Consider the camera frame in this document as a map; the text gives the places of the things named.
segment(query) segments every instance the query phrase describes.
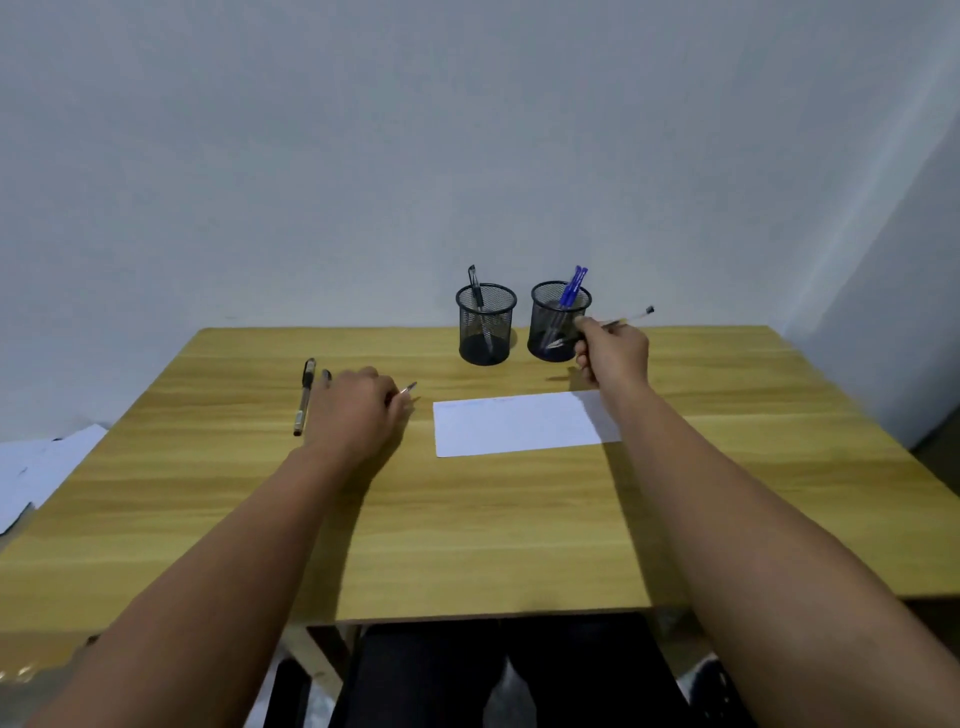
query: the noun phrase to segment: table top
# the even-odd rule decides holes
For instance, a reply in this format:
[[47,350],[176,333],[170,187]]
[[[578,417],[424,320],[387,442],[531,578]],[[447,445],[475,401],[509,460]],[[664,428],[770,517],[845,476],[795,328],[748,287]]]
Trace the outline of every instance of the table top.
[[[898,595],[960,594],[960,498],[771,329],[648,333],[655,388],[712,443]],[[399,447],[324,522],[292,621],[685,603],[620,444],[436,457],[435,400],[582,388],[517,334],[483,368],[459,357],[456,328],[200,331],[0,552],[0,644],[103,630],[299,443],[311,355],[419,386]]]

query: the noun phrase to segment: hand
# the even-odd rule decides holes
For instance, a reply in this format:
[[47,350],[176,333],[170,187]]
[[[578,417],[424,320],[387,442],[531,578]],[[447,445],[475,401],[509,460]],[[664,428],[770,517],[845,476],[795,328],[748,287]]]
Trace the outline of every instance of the hand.
[[577,365],[584,379],[600,387],[607,410],[619,421],[618,408],[623,407],[625,400],[649,388],[650,341],[639,328],[625,324],[606,331],[593,319],[583,316],[574,323],[587,338],[577,342]]
[[409,403],[410,395],[399,395],[394,381],[373,367],[342,372],[328,386],[317,377],[310,392],[303,446],[332,450],[353,469],[380,451]]

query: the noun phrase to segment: thigh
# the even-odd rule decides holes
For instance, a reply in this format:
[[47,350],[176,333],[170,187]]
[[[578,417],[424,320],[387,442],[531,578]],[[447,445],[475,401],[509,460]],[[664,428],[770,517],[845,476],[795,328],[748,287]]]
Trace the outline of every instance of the thigh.
[[504,619],[540,728],[686,725],[692,713],[639,613]]
[[493,620],[377,624],[360,641],[330,728],[480,728],[505,659]]

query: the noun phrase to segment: black mesh pen holder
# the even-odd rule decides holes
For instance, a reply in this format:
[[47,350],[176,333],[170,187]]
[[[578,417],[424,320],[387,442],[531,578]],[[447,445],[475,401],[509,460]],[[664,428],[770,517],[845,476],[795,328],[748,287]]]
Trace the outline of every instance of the black mesh pen holder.
[[496,283],[481,283],[478,303],[470,286],[457,291],[460,306],[460,355],[470,364],[488,367],[510,355],[510,326],[516,293]]
[[565,280],[548,280],[534,286],[530,292],[534,299],[534,310],[530,317],[527,349],[537,359],[569,361],[573,358],[573,347],[579,335],[573,320],[586,313],[593,297],[586,288],[581,288],[573,305],[563,308],[560,298],[565,289]]

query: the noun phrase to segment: white paper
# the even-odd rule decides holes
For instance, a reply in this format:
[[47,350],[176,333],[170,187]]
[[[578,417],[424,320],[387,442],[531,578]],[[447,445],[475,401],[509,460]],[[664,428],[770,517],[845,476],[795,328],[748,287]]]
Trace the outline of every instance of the white paper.
[[0,533],[43,505],[107,433],[91,425],[62,440],[0,444]]
[[437,457],[619,442],[600,393],[438,401],[433,405]]

